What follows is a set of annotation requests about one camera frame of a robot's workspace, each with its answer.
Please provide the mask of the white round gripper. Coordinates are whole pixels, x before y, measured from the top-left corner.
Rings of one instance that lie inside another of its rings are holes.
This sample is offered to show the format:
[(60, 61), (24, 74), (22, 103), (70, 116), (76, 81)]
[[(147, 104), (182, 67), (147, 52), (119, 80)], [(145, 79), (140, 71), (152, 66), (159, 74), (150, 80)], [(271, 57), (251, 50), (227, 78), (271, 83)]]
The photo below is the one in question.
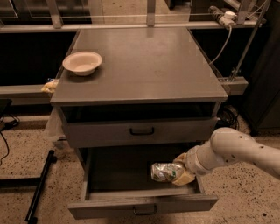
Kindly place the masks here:
[(176, 186), (187, 185), (195, 180), (195, 176), (203, 176), (210, 171), (205, 168), (198, 158), (198, 146), (191, 148), (187, 153), (181, 153), (179, 156), (173, 159), (174, 163), (185, 164), (188, 171), (185, 171), (177, 179), (172, 181)]

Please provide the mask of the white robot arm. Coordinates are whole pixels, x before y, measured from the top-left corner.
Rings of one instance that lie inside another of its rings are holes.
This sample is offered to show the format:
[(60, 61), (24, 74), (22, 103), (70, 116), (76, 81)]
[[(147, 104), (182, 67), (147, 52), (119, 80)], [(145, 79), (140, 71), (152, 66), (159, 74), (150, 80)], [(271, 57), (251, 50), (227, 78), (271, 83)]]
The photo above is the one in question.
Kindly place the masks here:
[(207, 142), (180, 154), (174, 162), (183, 165), (183, 172), (172, 181), (177, 186), (237, 162), (249, 163), (280, 179), (280, 150), (260, 144), (252, 136), (231, 128), (216, 129)]

